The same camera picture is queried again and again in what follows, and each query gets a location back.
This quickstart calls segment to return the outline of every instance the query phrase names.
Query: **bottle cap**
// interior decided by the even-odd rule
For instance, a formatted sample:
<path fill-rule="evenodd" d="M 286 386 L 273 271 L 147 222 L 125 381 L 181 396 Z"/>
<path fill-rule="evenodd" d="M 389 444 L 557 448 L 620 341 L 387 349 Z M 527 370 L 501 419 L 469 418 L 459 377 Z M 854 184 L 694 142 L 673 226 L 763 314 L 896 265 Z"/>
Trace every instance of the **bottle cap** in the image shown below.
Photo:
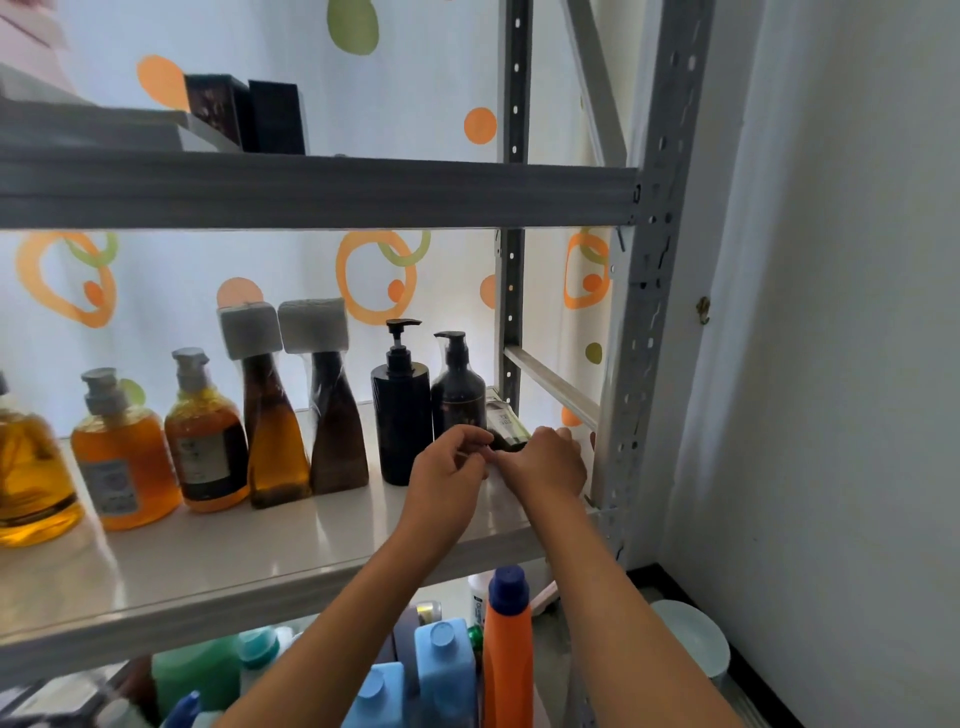
<path fill-rule="evenodd" d="M 206 389 L 210 382 L 206 378 L 204 366 L 210 358 L 203 349 L 186 347 L 173 352 L 177 361 L 177 383 L 184 392 L 200 392 Z"/>
<path fill-rule="evenodd" d="M 520 567 L 501 567 L 490 583 L 490 608 L 504 617 L 521 614 L 530 604 L 530 587 Z"/>
<path fill-rule="evenodd" d="M 84 400 L 91 415 L 118 415 L 129 406 L 113 367 L 91 369 L 81 374 L 80 379 L 89 388 Z"/>
<path fill-rule="evenodd" d="M 400 343 L 400 336 L 406 327 L 418 327 L 422 321 L 417 319 L 387 319 L 387 329 L 394 336 L 394 345 L 387 352 L 387 371 L 393 375 L 411 375 L 414 372 L 410 351 Z"/>
<path fill-rule="evenodd" d="M 249 629 L 237 635 L 237 654 L 247 669 L 269 665 L 280 651 L 280 640 L 273 627 Z"/>

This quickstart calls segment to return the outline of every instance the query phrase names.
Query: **soap bottle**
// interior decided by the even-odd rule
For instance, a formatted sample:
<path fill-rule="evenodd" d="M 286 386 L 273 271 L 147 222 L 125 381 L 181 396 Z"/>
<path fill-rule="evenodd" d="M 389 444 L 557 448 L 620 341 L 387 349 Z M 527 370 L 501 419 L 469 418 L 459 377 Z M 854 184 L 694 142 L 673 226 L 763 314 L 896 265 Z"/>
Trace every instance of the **soap bottle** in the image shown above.
<path fill-rule="evenodd" d="M 240 413 L 207 377 L 203 349 L 177 349 L 173 357 L 180 390 L 164 429 L 183 502 L 199 513 L 222 511 L 250 494 Z"/>
<path fill-rule="evenodd" d="M 70 435 L 93 507 L 107 531 L 157 521 L 181 503 L 160 418 L 130 405 L 110 367 L 91 369 L 86 382 L 90 415 Z"/>
<path fill-rule="evenodd" d="M 404 328 L 419 326 L 416 319 L 389 319 L 394 345 L 387 363 L 371 372 L 376 439 L 380 471 L 392 485 L 408 485 L 414 458 L 433 442 L 430 411 L 430 372 L 400 343 Z"/>
<path fill-rule="evenodd" d="M 523 569 L 493 573 L 483 633 L 484 728 L 532 728 L 534 637 Z"/>
<path fill-rule="evenodd" d="M 360 411 L 347 382 L 349 349 L 343 299 L 287 301 L 279 308 L 283 348 L 309 354 L 310 409 L 315 434 L 310 455 L 314 495 L 362 488 L 370 482 Z"/>
<path fill-rule="evenodd" d="M 49 541 L 83 517 L 50 426 L 17 409 L 0 372 L 0 546 Z"/>
<path fill-rule="evenodd" d="M 462 331 L 440 331 L 434 336 L 447 340 L 446 368 L 430 389 L 434 437 L 440 437 L 454 425 L 486 427 L 487 385 L 470 368 L 467 335 Z"/>
<path fill-rule="evenodd" d="M 283 349 L 276 310 L 261 302 L 218 313 L 227 355 L 239 361 L 243 371 L 251 505 L 269 508 L 310 497 L 310 464 L 300 424 L 274 362 L 274 353 Z"/>

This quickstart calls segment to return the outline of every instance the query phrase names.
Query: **bottle label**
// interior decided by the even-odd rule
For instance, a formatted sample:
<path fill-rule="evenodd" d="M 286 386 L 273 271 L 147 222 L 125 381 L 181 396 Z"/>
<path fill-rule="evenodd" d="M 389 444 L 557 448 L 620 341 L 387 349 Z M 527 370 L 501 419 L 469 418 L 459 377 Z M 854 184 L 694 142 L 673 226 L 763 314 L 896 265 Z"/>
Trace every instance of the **bottle label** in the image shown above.
<path fill-rule="evenodd" d="M 140 510 L 126 460 L 78 465 L 98 516 L 129 516 Z"/>

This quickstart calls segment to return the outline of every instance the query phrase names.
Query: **white wall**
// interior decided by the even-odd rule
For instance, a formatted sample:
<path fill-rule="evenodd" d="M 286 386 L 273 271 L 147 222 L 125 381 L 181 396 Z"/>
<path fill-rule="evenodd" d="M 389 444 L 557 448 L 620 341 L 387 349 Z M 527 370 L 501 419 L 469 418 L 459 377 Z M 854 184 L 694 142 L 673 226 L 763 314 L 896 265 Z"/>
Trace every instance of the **white wall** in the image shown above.
<path fill-rule="evenodd" d="M 960 724 L 958 27 L 760 31 L 660 560 L 808 728 Z"/>

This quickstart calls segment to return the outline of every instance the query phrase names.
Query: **white cap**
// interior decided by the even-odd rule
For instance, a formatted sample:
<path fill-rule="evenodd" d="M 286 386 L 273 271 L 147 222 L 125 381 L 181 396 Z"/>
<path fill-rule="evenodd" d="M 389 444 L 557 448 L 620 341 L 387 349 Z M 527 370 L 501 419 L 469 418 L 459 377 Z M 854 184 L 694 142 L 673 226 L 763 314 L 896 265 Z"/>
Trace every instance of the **white cap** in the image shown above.
<path fill-rule="evenodd" d="M 278 316 L 287 353 L 345 352 L 350 348 L 343 299 L 285 301 Z"/>
<path fill-rule="evenodd" d="M 91 369 L 80 375 L 86 382 L 86 408 L 91 415 L 118 415 L 127 409 L 127 395 L 117 383 L 117 371 L 113 367 Z"/>
<path fill-rule="evenodd" d="M 276 309 L 269 303 L 244 303 L 217 311 L 227 356 L 233 361 L 283 351 Z"/>
<path fill-rule="evenodd" d="M 173 352 L 177 360 L 177 382 L 184 392 L 200 392 L 206 389 L 210 382 L 206 378 L 204 365 L 210 358 L 198 347 L 185 347 Z"/>

